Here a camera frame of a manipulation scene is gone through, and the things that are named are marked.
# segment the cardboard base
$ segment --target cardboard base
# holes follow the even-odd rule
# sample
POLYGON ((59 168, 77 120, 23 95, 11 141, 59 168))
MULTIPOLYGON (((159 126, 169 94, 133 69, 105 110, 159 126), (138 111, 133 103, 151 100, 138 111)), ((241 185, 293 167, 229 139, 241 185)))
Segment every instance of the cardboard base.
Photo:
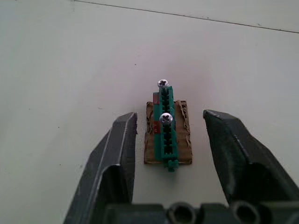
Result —
MULTIPOLYGON (((186 101, 174 101, 176 133, 178 144, 178 162, 180 164, 192 163, 192 147, 190 142, 190 126, 186 101)), ((144 140, 144 164, 159 164, 154 153, 154 106, 153 102, 146 104, 147 131, 144 140)))

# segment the terminal block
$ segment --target terminal block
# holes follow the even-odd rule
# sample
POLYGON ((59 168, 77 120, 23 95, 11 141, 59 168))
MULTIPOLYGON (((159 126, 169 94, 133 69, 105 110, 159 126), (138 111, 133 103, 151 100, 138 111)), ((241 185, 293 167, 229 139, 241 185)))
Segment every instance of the terminal block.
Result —
POLYGON ((165 79, 158 86, 159 92, 153 93, 155 159, 174 172, 178 168, 178 146, 173 89, 165 79))

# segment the silver screw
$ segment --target silver screw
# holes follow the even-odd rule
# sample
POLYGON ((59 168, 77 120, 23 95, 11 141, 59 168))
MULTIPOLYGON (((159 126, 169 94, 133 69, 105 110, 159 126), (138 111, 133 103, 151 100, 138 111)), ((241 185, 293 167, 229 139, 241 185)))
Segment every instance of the silver screw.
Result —
POLYGON ((159 82, 158 82, 158 86, 159 88, 162 88, 162 89, 165 89, 168 87, 168 81, 166 79, 161 79, 159 82))
POLYGON ((162 125, 169 125, 171 124, 173 117, 170 113, 162 113, 159 120, 162 123, 162 125))

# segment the green plastic part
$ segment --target green plastic part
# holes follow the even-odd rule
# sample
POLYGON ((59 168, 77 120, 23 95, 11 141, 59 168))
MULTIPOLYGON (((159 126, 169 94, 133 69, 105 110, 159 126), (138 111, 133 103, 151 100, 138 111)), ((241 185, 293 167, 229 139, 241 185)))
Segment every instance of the green plastic part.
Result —
POLYGON ((154 93, 155 159, 162 161, 169 172, 174 172, 175 168, 178 167, 178 146, 175 125, 173 89, 169 86, 166 89, 160 89, 159 93, 154 93), (173 120, 170 125, 163 126, 160 124, 159 118, 162 113, 170 113, 172 115, 173 120))

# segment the white surface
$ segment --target white surface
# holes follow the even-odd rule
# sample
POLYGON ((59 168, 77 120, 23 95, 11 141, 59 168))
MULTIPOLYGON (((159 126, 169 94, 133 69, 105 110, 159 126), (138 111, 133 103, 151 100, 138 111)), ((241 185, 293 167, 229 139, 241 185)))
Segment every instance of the white surface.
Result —
POLYGON ((137 203, 225 202, 206 108, 241 118, 299 183, 298 34, 60 0, 1 1, 0 30, 1 224, 61 223, 90 152, 130 111, 137 203), (161 78, 190 116, 193 164, 174 174, 143 165, 161 78))
POLYGON ((299 32, 297 0, 79 0, 299 32))

